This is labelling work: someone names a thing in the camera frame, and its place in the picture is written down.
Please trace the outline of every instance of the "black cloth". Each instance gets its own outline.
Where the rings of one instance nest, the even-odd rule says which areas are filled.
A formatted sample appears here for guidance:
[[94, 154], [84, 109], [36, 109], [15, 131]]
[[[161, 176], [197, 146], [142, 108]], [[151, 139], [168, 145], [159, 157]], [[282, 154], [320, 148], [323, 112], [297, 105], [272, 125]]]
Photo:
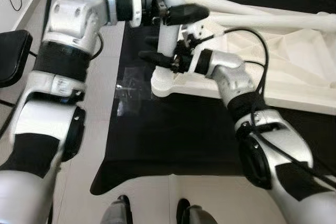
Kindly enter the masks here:
[[[310, 13], [335, 12], [335, 0], [231, 1]], [[155, 50], [144, 39], [158, 32], [158, 27], [125, 25], [106, 154], [91, 185], [94, 195], [139, 176], [242, 174], [233, 122], [221, 100], [183, 94], [159, 99], [151, 94], [154, 66], [141, 61], [138, 52]], [[314, 152], [336, 167], [334, 116], [280, 112]]]

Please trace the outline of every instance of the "white pole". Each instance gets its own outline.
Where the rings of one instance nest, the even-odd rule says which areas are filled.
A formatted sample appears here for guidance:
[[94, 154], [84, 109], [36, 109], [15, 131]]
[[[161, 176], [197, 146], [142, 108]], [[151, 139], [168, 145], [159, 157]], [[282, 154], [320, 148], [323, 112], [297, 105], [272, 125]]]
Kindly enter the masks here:
[[[164, 2], [167, 7], [171, 7], [184, 4], [185, 0], [164, 0]], [[161, 23], [158, 52], [164, 54], [167, 57], [173, 56], [174, 49], [177, 44], [179, 29], [179, 25], [165, 26]], [[153, 93], [159, 95], [158, 92], [155, 92], [156, 90], [161, 90], [162, 92], [168, 90], [173, 84], [173, 78], [174, 74], [171, 70], [162, 67], [156, 67], [151, 79]]]
[[254, 9], [252, 7], [237, 4], [228, 0], [185, 0], [187, 3], [196, 3], [207, 7], [214, 12], [232, 13], [242, 15], [272, 15], [263, 10]]
[[248, 26], [260, 28], [316, 29], [336, 32], [336, 14], [315, 15], [215, 15], [210, 19], [222, 26]]

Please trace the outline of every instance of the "white tile floor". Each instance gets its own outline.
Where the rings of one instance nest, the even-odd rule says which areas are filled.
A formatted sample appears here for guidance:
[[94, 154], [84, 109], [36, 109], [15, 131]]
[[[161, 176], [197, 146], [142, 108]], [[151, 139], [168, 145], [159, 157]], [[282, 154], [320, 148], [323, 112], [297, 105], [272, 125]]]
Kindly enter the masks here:
[[[44, 2], [41, 1], [26, 27], [35, 38], [32, 46], [35, 52], [38, 50]], [[111, 202], [120, 194], [126, 194], [131, 200], [134, 224], [176, 223], [176, 204], [181, 197], [188, 198], [192, 204], [202, 205], [218, 223], [284, 224], [280, 211], [268, 194], [253, 187], [243, 177], [143, 177], [127, 181], [102, 196], [90, 194], [90, 185], [104, 157], [123, 24], [106, 27], [102, 33], [106, 47], [102, 55], [91, 63], [87, 95], [82, 103], [87, 111], [83, 145], [74, 159], [62, 164], [55, 191], [53, 223], [99, 223]], [[33, 64], [31, 57], [26, 73]], [[14, 86], [0, 90], [0, 98], [15, 102], [25, 78], [26, 75]], [[8, 112], [0, 106], [0, 123]], [[0, 163], [11, 152], [7, 140], [5, 136], [0, 141]]]

